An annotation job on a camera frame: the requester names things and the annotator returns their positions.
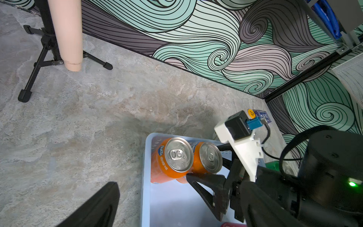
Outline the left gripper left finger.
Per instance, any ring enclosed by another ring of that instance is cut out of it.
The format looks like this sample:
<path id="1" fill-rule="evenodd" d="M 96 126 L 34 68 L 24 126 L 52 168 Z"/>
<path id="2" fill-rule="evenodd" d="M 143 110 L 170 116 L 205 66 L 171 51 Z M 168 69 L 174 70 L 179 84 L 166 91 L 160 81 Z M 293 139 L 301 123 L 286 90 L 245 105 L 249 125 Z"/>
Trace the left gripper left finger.
<path id="1" fill-rule="evenodd" d="M 118 184 L 108 182 L 58 226 L 111 227 L 114 223 L 119 199 Z"/>

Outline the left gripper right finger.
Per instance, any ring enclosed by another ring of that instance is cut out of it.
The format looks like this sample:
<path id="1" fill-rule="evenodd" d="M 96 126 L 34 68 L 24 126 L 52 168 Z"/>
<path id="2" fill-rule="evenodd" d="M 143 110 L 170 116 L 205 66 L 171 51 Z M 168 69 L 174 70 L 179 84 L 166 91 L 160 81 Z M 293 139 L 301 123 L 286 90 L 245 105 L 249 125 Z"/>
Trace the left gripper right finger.
<path id="1" fill-rule="evenodd" d="M 302 227 L 303 224 L 253 182 L 240 186 L 241 208 L 249 227 Z"/>

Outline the red cola can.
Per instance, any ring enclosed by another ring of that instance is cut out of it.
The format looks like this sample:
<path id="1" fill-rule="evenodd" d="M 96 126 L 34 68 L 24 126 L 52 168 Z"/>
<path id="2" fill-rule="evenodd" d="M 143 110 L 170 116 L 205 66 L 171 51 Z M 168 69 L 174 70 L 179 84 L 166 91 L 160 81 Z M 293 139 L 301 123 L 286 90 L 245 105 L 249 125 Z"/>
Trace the red cola can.
<path id="1" fill-rule="evenodd" d="M 241 223 L 225 222 L 221 225 L 221 227 L 247 227 L 247 225 Z"/>

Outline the orange Fanta can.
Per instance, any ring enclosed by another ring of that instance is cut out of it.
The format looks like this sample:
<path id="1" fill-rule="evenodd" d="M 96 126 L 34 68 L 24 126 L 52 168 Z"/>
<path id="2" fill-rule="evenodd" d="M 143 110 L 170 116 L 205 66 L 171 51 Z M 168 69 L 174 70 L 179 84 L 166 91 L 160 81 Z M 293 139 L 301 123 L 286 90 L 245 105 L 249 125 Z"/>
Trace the orange Fanta can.
<path id="1" fill-rule="evenodd" d="M 197 142 L 192 146 L 194 161 L 192 173 L 218 173 L 223 166 L 223 158 L 217 146 L 211 142 Z"/>
<path id="2" fill-rule="evenodd" d="M 180 137 L 168 138 L 152 153 L 150 182 L 161 184 L 182 178 L 191 170 L 194 153 Z"/>

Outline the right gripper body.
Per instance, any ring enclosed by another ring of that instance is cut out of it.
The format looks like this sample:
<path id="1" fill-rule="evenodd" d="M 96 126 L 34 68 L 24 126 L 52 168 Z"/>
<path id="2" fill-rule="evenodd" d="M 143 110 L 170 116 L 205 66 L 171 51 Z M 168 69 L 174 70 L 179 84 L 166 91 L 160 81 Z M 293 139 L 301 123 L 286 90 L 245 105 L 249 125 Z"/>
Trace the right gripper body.
<path id="1" fill-rule="evenodd" d="M 244 222 L 245 218 L 242 211 L 241 184 L 242 182 L 250 182 L 250 176 L 239 159 L 231 161 L 230 172 L 225 182 L 225 188 L 229 188 L 229 206 L 234 210 L 234 218 L 240 222 Z"/>

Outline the green Sprite can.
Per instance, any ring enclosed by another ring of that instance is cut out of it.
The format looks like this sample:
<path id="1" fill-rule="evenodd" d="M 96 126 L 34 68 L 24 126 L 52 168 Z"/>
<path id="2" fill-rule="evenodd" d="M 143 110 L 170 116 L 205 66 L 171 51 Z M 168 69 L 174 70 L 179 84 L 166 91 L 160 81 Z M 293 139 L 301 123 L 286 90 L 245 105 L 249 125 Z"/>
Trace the green Sprite can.
<path id="1" fill-rule="evenodd" d="M 293 161 L 283 161 L 280 167 L 279 161 L 271 161 L 265 164 L 265 167 L 271 170 L 278 171 L 286 176 L 297 176 L 297 169 Z"/>

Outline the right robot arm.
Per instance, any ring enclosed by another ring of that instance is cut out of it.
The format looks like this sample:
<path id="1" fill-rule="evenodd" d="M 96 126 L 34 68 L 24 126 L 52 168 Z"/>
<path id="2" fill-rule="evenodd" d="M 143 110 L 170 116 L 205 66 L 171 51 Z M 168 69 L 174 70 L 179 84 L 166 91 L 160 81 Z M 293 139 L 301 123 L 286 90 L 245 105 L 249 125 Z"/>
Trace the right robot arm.
<path id="1" fill-rule="evenodd" d="M 187 181 L 214 216 L 228 208 L 249 227 L 360 227 L 363 224 L 363 137 L 330 126 L 296 135 L 280 155 L 308 143 L 297 176 L 257 167 L 248 179 L 242 160 L 228 161 L 228 176 L 188 174 Z"/>

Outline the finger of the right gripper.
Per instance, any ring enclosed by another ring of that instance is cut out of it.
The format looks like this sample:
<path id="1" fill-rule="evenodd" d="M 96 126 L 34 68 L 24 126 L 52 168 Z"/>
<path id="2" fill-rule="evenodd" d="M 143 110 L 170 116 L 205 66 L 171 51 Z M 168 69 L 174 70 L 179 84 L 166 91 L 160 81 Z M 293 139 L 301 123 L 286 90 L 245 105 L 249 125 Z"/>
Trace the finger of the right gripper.
<path id="1" fill-rule="evenodd" d="M 241 161 L 239 160 L 237 154 L 229 143 L 218 145 L 217 148 L 222 154 L 223 167 L 231 170 L 233 166 L 237 166 L 237 169 L 241 170 Z"/>
<path id="2" fill-rule="evenodd" d="M 203 199 L 209 210 L 218 221 L 222 221 L 227 213 L 230 190 L 225 186 L 224 175 L 196 174 L 186 175 L 187 182 Z"/>

